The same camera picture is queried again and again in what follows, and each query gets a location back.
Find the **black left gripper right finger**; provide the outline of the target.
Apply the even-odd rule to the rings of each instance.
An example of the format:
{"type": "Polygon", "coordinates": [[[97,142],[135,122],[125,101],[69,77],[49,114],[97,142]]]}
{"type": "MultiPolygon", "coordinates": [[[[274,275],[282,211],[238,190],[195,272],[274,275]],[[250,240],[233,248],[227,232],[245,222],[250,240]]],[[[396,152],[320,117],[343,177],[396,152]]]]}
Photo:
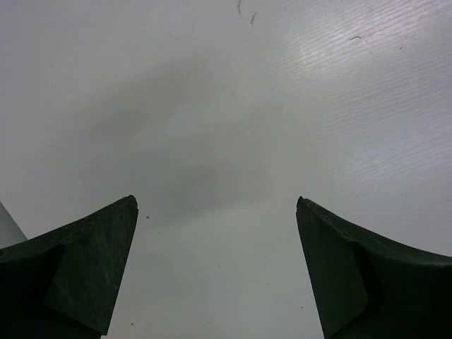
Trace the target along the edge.
{"type": "Polygon", "coordinates": [[[297,226],[325,338],[450,338],[451,257],[300,197],[297,226]]]}

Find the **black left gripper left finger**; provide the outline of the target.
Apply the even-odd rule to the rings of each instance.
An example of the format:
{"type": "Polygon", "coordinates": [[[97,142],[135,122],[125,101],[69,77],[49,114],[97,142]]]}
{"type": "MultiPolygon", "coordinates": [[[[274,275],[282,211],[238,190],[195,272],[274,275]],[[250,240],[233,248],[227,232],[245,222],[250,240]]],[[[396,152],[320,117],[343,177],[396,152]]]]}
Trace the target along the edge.
{"type": "Polygon", "coordinates": [[[1,249],[2,338],[107,335],[138,221],[134,196],[1,249]]]}

